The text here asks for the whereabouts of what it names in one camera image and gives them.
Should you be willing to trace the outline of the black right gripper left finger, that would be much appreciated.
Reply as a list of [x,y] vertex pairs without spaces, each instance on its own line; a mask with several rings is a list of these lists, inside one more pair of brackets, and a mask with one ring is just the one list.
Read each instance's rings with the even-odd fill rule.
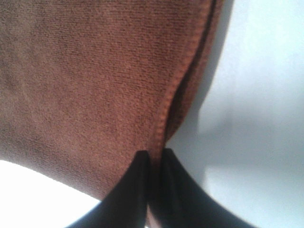
[[148,199],[150,159],[138,151],[124,176],[107,196],[70,228],[143,228]]

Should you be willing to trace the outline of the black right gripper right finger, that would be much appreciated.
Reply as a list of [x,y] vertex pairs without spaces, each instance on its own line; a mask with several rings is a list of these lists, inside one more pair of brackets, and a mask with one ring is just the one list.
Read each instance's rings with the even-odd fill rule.
[[162,151],[155,193],[149,201],[162,228],[250,228],[213,200],[187,173],[172,149]]

